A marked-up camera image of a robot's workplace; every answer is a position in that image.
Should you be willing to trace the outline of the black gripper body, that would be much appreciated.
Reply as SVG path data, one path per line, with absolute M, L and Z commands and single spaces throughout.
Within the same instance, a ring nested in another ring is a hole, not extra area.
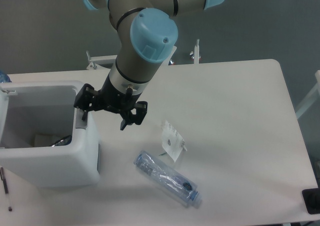
M 121 116 L 132 116 L 133 110 L 136 110 L 136 114 L 141 114 L 142 103 L 138 101 L 141 93 L 141 84 L 125 79 L 119 73 L 109 73 L 96 96 L 96 110 Z

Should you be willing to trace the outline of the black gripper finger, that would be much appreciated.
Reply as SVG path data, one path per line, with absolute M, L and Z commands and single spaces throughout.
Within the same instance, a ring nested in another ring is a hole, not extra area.
M 120 111 L 122 122 L 120 130 L 124 130 L 129 125 L 141 125 L 148 111 L 147 101 L 139 101 L 131 109 Z
M 100 108 L 99 91 L 88 83 L 85 83 L 81 90 L 77 93 L 74 101 L 75 108 L 83 111 L 82 120 L 87 120 L 90 111 L 96 111 Z

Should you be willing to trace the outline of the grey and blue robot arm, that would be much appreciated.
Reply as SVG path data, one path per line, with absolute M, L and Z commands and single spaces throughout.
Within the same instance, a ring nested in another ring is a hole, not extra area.
M 121 129 L 140 125 L 148 110 L 139 97 L 178 39 L 174 17 L 207 10 L 225 0 L 83 0 L 90 10 L 107 8 L 121 49 L 100 90 L 84 84 L 74 107 L 86 121 L 90 111 L 105 110 L 122 117 Z

